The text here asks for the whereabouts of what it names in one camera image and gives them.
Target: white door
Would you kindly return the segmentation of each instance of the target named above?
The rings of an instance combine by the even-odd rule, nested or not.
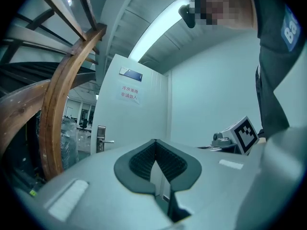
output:
[[[121,68],[142,74],[142,81],[120,75]],[[145,139],[165,139],[167,77],[128,58],[115,55],[97,100],[91,135],[91,154],[96,153],[98,126],[105,126],[105,151]],[[159,194],[162,172],[155,165],[151,182]]]
[[[66,115],[65,116],[71,118],[71,115],[72,115],[72,108],[68,106],[67,109],[66,109]]]

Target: wooden frame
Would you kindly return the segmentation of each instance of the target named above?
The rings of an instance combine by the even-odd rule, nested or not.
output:
[[[40,155],[45,177],[50,180],[63,171],[60,151],[60,130],[67,95],[71,88],[93,79],[95,73],[77,75],[77,72],[85,60],[97,63],[87,56],[92,50],[99,54],[99,50],[95,45],[106,33],[106,25],[96,23],[89,0],[81,0],[92,26],[92,29],[87,33],[81,30],[62,0],[45,1],[80,39],[70,49],[58,41],[32,31],[31,29],[34,27],[41,27],[45,31],[56,35],[41,25],[42,21],[45,21],[48,17],[46,14],[51,16],[52,12],[49,11],[42,15],[41,18],[33,21],[19,15],[18,18],[26,20],[31,24],[28,28],[16,25],[11,26],[7,37],[18,40],[20,46],[40,48],[60,54],[65,52],[66,55],[56,68],[51,80],[33,83],[0,99],[0,111],[5,117],[4,122],[0,124],[0,156],[5,152],[18,130],[41,109],[39,125]],[[27,44],[24,41],[34,43],[34,45]],[[5,43],[17,45],[16,42]]]
[[[58,16],[83,40],[86,41],[87,37],[73,18],[71,13],[65,7],[62,0],[45,0],[45,2],[58,14]]]
[[[0,44],[11,46],[11,45],[15,45],[15,42],[14,41],[2,41],[2,42],[0,42]],[[42,49],[42,50],[45,50],[45,51],[49,51],[49,52],[53,52],[53,53],[58,53],[60,55],[65,55],[66,54],[65,52],[62,52],[62,51],[59,51],[59,50],[56,50],[56,49],[52,49],[52,48],[49,48],[49,47],[41,46],[41,45],[21,43],[19,46]],[[98,65],[98,62],[95,61],[92,58],[87,57],[85,60],[88,61],[88,62],[91,62],[91,63],[93,63],[95,65]]]
[[[63,172],[60,152],[60,130],[61,119],[66,102],[66,96],[72,85],[82,62],[92,50],[93,46],[106,33],[106,26],[98,24],[98,30],[92,29],[87,33],[88,41],[81,39],[73,46],[77,53],[74,56],[66,55],[60,62],[53,74],[51,83],[46,91],[40,117],[39,147],[41,160],[44,166],[44,173],[47,179]]]
[[[17,39],[29,43],[50,47],[59,51],[64,51],[73,54],[73,51],[68,46],[35,31],[18,25],[11,25],[6,33],[6,38]]]
[[[71,88],[93,79],[95,79],[95,73],[77,74]],[[0,123],[2,134],[0,135],[0,158],[22,126],[42,108],[44,95],[49,84],[50,79],[36,82],[7,93],[0,99],[0,110],[3,118]]]
[[[26,22],[29,22],[29,23],[32,23],[33,21],[30,20],[29,18],[25,17],[24,15],[22,14],[19,14],[17,13],[16,14],[16,18],[20,19],[20,20],[23,20],[23,21],[26,21]],[[49,30],[47,27],[43,26],[43,25],[40,25],[38,26],[39,28],[43,29],[45,32],[48,32],[50,33],[51,35],[57,37],[58,39],[62,40],[63,42],[65,42],[66,44],[72,46],[72,44],[70,42],[68,42],[66,39],[64,39],[63,37],[59,36],[58,34],[54,33],[53,31]]]
[[[34,31],[36,28],[38,28],[42,23],[44,23],[47,19],[49,19],[53,15],[54,11],[52,9],[46,10],[45,12],[37,16],[33,21],[31,21],[26,26],[26,28]],[[9,63],[22,43],[23,43],[22,41],[14,41],[13,44],[10,45],[8,49],[5,51],[0,63]]]

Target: fluorescent light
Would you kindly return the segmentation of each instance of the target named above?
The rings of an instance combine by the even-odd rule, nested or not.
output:
[[[68,2],[68,5],[71,6],[72,0],[67,0],[67,2]]]
[[[147,30],[138,40],[132,52],[129,55],[130,59],[139,61],[147,50],[174,24],[182,17],[178,10],[182,5],[187,5],[190,0],[176,0],[169,5],[159,16],[149,25]]]

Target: plastic wrap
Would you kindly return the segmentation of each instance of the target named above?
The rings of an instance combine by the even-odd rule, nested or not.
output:
[[[63,169],[66,170],[79,161],[77,151],[77,124],[73,119],[64,117],[61,127],[61,156]]]
[[[77,133],[77,150],[91,153],[91,133],[89,131]]]

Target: door handle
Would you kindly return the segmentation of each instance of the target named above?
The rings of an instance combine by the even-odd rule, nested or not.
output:
[[[101,143],[114,143],[113,140],[101,140],[100,142]]]

